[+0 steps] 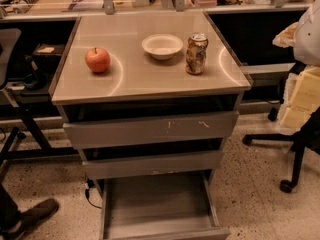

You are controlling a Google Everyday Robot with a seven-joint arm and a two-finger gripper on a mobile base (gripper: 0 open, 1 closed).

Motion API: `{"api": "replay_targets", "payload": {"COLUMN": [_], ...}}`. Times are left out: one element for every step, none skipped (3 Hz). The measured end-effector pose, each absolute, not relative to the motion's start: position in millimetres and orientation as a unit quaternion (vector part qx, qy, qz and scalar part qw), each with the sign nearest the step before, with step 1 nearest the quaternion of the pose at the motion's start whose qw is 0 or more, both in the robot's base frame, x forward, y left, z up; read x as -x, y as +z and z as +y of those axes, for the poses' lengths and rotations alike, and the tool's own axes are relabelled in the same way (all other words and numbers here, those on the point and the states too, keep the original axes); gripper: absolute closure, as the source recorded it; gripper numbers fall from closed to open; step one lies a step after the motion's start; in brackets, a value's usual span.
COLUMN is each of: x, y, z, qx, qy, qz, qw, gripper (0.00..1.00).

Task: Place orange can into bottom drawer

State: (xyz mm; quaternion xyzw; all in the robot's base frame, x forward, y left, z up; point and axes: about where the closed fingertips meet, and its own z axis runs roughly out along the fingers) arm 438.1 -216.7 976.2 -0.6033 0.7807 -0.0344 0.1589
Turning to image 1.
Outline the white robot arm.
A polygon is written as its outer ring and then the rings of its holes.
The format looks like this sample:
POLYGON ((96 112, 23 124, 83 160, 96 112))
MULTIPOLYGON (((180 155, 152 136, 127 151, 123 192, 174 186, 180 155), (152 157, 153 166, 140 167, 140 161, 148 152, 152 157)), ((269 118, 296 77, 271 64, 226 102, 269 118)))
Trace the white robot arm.
POLYGON ((272 44, 292 47, 295 60, 306 65, 301 73, 289 74, 277 116, 279 129, 291 134, 320 107, 320 0, 315 0, 298 22, 281 31, 272 44))

